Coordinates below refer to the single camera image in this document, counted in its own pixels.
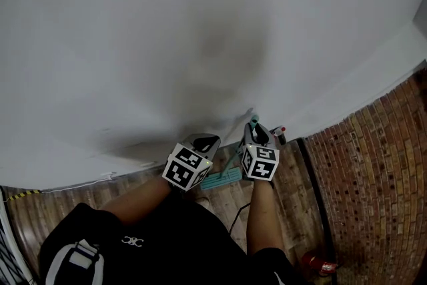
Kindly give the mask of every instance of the black shirt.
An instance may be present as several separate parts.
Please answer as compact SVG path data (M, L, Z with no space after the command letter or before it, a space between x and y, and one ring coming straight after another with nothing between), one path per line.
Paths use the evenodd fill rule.
M99 246L103 285L305 284L281 250L246 256L216 216L174 195L126 227L110 212L77 205L41 247L42 283L56 253L82 239Z

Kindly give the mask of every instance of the teal object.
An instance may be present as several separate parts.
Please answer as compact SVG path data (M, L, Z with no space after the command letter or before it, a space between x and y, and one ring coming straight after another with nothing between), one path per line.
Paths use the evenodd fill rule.
M200 184L200 188L202 190L212 189L218 186L224 186L229 183L240 181L241 179L242 173L240 172L240 168L236 167L205 177L203 182Z
M260 120L260 117L258 115L253 115L251 117L251 120L249 121L251 128L254 129L258 121ZM201 182L200 188L202 190L212 189L216 188L218 186L224 186L229 183L237 182L242 179L242 172L240 171L239 167L230 169L230 166L239 159L239 153L243 153L241 142L236 147L235 154L229 158L223 172L218 172L216 174L208 175L205 177L205 179Z

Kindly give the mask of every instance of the white cable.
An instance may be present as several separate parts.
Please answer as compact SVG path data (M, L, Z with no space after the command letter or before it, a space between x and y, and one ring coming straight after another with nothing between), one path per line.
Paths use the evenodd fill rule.
M92 184L99 183L99 182L104 182L104 181L109 181L109 180L111 180L111 178L105 178L104 180L97 180L97 181L94 181L94 182L92 182L92 183L82 184L81 186L73 186L73 187L71 187L71 188L64 188L64 189L58 189L58 190L51 190L51 191L48 191L48 192L46 192L46 191L42 190L42 191L41 191L41 193L42 193L42 194L50 194L51 192L63 192L64 190L71 190L71 189L82 188L83 186L91 186Z
M107 178L104 178L103 180L97 180L97 181L94 181L92 183L82 184L81 186L73 186L70 188L64 188L64 189L58 189L58 190L49 190L48 192L46 192L44 190L39 190L39 191L40 191L40 194L50 194L51 192L63 192L64 190L82 188L83 186L91 186L92 184L95 184L95 183L104 182L104 181L112 181L112 180L113 179L111 178L111 175L109 175ZM8 202L9 200L10 200L10 198L7 198L7 200L3 201L3 203Z

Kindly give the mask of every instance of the red object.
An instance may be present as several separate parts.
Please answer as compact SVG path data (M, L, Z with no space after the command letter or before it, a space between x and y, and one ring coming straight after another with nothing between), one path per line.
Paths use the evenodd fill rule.
M316 271L322 273L335 273L338 264L327 262L317 257L313 251L307 252L302 256L302 262Z
M276 137L279 137L279 136L281 136L281 135L284 135L284 134L285 134L285 131L286 131L286 128L285 128L285 127L283 127L283 126L279 126L279 127L277 127L277 128L273 131L273 134L274 134Z

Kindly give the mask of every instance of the person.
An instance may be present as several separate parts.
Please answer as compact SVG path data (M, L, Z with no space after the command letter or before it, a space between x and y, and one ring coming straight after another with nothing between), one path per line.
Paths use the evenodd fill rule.
M43 284L58 251L83 239L102 254L106 285L307 284L284 254L273 188L267 181L254 181L247 254L215 215L184 200L162 177L100 210L78 204L41 247ZM61 284L85 285L78 277L72 272Z

